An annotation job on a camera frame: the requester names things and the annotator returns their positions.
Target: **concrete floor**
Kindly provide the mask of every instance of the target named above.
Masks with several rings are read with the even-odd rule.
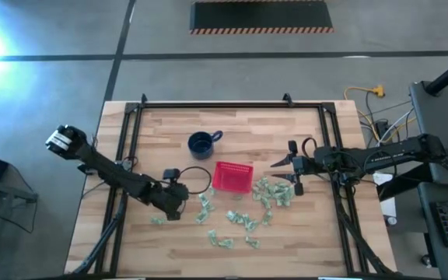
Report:
[[[448,1],[328,0],[336,33],[221,37],[188,34],[190,3],[138,0],[125,53],[448,51]],[[115,54],[127,7],[128,0],[0,0],[0,55]],[[123,61],[113,100],[139,100],[142,93],[150,100],[278,100],[283,93],[338,100],[347,86],[383,84],[387,96],[370,99],[376,111],[409,100],[411,82],[447,68],[448,56]],[[0,62],[0,159],[40,195],[32,235],[0,228],[0,279],[63,272],[85,177],[48,152],[44,141],[59,124],[95,133],[111,69],[112,61]],[[350,97],[366,111],[365,93]],[[395,121],[410,108],[376,117]],[[438,276],[419,264],[421,235],[390,233],[400,271]]]

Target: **black mat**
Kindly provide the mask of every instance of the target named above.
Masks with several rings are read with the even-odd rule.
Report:
[[[203,1],[191,6],[191,34],[332,33],[324,1]]]

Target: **wooden tabletop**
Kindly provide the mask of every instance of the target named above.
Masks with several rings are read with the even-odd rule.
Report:
[[[354,102],[334,102],[344,147],[364,148]],[[125,102],[106,102],[103,109],[97,148],[110,159],[114,159],[117,151],[124,105]],[[196,131],[212,133],[217,130],[224,131],[224,135],[216,142],[214,155],[205,161],[193,159],[187,148],[189,136]],[[323,143],[317,110],[143,110],[136,153],[139,163],[134,171],[161,180],[167,168],[182,170],[188,166],[203,166],[213,173],[216,161],[226,161],[253,166],[255,182],[264,175],[291,171],[290,166],[269,166],[285,157],[288,140],[296,140],[300,144],[305,137],[314,137],[319,145]],[[130,139],[131,135],[128,135],[126,152]],[[309,144],[307,153],[312,155],[312,152],[313,146]],[[279,181],[273,177],[268,179],[270,182]],[[180,178],[180,182],[185,183],[190,191],[201,190],[207,180],[201,171],[188,171]],[[97,177],[88,177],[85,191],[99,182]],[[190,197],[180,221],[161,226],[153,225],[150,218],[164,218],[164,213],[129,198],[117,274],[140,277],[345,275],[331,186],[315,176],[304,176],[302,182],[305,194],[294,197],[290,207],[273,205],[271,225],[260,225],[251,233],[253,238],[260,240],[260,249],[245,243],[244,227],[232,224],[226,218],[226,213],[231,210],[261,219],[264,206],[252,200],[251,194],[245,195],[242,200],[234,200],[226,192],[217,192],[214,196],[207,192],[216,210],[201,225],[194,220],[201,211],[196,195]],[[97,242],[107,195],[108,186],[102,186],[82,200],[66,271],[77,268]],[[374,185],[357,185],[355,203],[366,241],[389,268],[395,269]],[[211,229],[215,229],[219,239],[233,238],[234,249],[213,247],[207,235]],[[353,242],[351,249],[357,263]]]

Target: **red basket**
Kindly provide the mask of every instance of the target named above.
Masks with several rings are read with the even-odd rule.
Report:
[[[216,190],[246,194],[252,189],[253,176],[254,168],[252,166],[217,162],[212,186]]]

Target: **dark blue cup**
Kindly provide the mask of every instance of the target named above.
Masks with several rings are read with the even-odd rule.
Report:
[[[214,142],[223,134],[222,131],[216,131],[213,135],[203,131],[196,132],[187,140],[187,147],[195,159],[208,159],[214,153]]]

